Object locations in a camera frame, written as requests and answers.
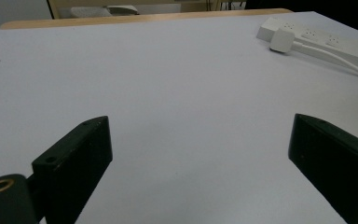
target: white power strip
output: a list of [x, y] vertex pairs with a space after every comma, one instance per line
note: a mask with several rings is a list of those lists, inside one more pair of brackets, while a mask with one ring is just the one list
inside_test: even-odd
[[[358, 41], [340, 35], [330, 34], [323, 30], [307, 27], [303, 24], [270, 17], [260, 26], [256, 37], [270, 42], [278, 29], [294, 33], [295, 41], [298, 43], [331, 52], [358, 66]], [[330, 63], [348, 67], [345, 63], [315, 50], [300, 48], [296, 49], [296, 51], [326, 60]]]

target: white cable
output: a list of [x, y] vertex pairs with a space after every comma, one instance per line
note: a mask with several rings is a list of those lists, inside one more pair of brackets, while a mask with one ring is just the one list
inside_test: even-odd
[[325, 54], [325, 55], [327, 55], [327, 56], [329, 56], [329, 57], [331, 57], [331, 58], [334, 58], [334, 59], [336, 59], [336, 60], [338, 60], [338, 61], [340, 61], [340, 62], [342, 62], [342, 63], [345, 63], [349, 68], [351, 68], [351, 69], [355, 70], [356, 72], [358, 72], [358, 66], [357, 66], [357, 65], [355, 65], [355, 64], [353, 64], [353, 63], [350, 63], [350, 62], [348, 62], [347, 60], [345, 60], [345, 59], [343, 59], [343, 58], [337, 56], [336, 54], [331, 53], [331, 52], [329, 52], [329, 51], [327, 51], [327, 50], [318, 49], [318, 48], [315, 48], [315, 47], [311, 47], [311, 46], [308, 46], [308, 45], [304, 45], [304, 44], [301, 44], [301, 43], [296, 42], [296, 41], [293, 43], [293, 47], [295, 47], [295, 48], [309, 49], [309, 50], [314, 50], [314, 51], [320, 52], [320, 53]]

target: electrical outlet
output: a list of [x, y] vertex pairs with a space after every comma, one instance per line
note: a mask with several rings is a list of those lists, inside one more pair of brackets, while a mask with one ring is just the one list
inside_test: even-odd
[[316, 31], [307, 28], [305, 33], [303, 33], [301, 36], [312, 41], [318, 41], [317, 35], [318, 34]]
[[329, 35], [328, 36], [328, 40], [326, 42], [326, 45], [334, 47], [334, 48], [343, 48], [343, 46], [341, 45], [341, 42], [339, 40], [339, 37], [335, 36], [335, 35]]
[[[259, 28], [257, 38], [270, 42], [278, 29], [290, 31], [295, 34], [295, 41], [310, 47], [322, 49], [337, 55], [338, 57], [358, 65], [358, 41], [345, 36], [328, 33], [293, 21], [286, 21], [276, 17], [268, 18]], [[308, 54], [330, 63], [347, 66], [343, 62], [334, 60], [322, 53], [307, 48], [299, 48], [296, 51]]]
[[296, 27], [295, 27], [294, 24], [287, 22], [287, 23], [283, 26], [283, 29], [294, 30], [294, 29], [296, 29]]

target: wooden table edge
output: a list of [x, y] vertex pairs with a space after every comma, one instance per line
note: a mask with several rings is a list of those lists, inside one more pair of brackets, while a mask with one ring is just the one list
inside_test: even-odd
[[290, 12], [293, 11], [285, 8], [265, 8], [265, 9], [246, 9], [246, 10], [230, 10], [230, 11], [205, 11], [205, 12], [165, 13], [165, 14], [133, 15], [133, 16], [117, 16], [117, 17], [80, 18], [80, 19], [9, 21], [3, 23], [0, 26], [0, 30], [114, 24], [114, 23], [139, 22], [139, 21], [169, 21], [169, 20], [207, 18], [207, 17], [253, 16], [253, 15], [266, 15], [266, 14], [278, 14], [278, 13], [290, 13]]

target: white table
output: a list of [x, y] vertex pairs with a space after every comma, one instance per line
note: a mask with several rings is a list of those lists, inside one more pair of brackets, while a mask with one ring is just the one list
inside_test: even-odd
[[79, 224], [344, 223], [287, 150], [295, 113], [358, 137], [358, 77], [271, 52], [268, 17], [0, 30], [0, 175], [107, 115], [113, 162]]

